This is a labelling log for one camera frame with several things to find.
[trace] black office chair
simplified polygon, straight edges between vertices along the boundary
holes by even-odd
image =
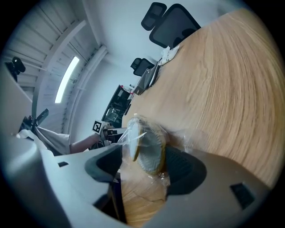
[[[152,30],[157,21],[161,19],[166,9],[167,6],[163,3],[160,2],[152,3],[141,22],[142,27],[147,31]]]
[[[152,15],[152,9],[147,11],[147,18]],[[157,14],[155,22],[148,21],[146,16],[142,21],[142,26],[148,25],[147,28],[153,28],[150,33],[150,41],[166,48],[169,46],[171,49],[181,43],[184,39],[200,29],[200,25],[195,21],[191,14],[180,4],[172,5],[165,14],[159,18],[160,14]]]
[[[142,76],[146,69],[151,69],[155,65],[145,58],[136,58],[130,66],[134,69],[134,75]]]

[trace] white cloth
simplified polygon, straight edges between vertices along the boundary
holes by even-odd
[[[20,138],[30,137],[34,140],[39,149],[48,149],[54,155],[70,154],[70,136],[69,134],[58,134],[53,131],[37,126],[36,135],[30,130],[21,130],[18,135]]]

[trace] ceiling light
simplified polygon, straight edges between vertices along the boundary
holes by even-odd
[[[64,90],[67,86],[67,82],[74,70],[74,68],[76,67],[77,63],[79,62],[79,59],[75,56],[73,58],[73,60],[71,61],[70,65],[68,66],[63,78],[62,78],[62,81],[61,81],[61,84],[58,88],[58,92],[57,92],[57,97],[55,98],[55,103],[60,103],[61,102],[61,99],[62,99],[62,96],[63,96],[63,93],[64,93]]]

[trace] desk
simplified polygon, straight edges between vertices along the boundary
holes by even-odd
[[[284,163],[284,67],[254,13],[228,13],[189,36],[154,86],[131,104],[123,127],[134,113],[142,114],[274,186]],[[170,143],[181,144],[181,137]],[[123,165],[121,178],[127,221],[140,227],[163,206],[163,188],[137,163],[131,171]]]

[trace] transparent plastic wrap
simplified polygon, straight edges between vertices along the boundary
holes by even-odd
[[[128,180],[136,179],[137,184],[138,179],[145,181],[148,177],[147,184],[163,185],[166,191],[170,184],[165,164],[166,145],[191,153],[192,148],[203,149],[200,148],[202,138],[202,134],[189,129],[167,132],[153,120],[135,114],[118,141],[123,145],[122,167],[127,169],[124,173],[127,173]]]
[[[160,180],[167,186],[169,180],[165,172],[165,147],[169,142],[167,132],[157,123],[135,114],[128,122],[127,130],[121,136],[118,144],[123,145],[122,162],[128,171],[131,171],[134,162],[137,162],[151,180],[156,183]]]

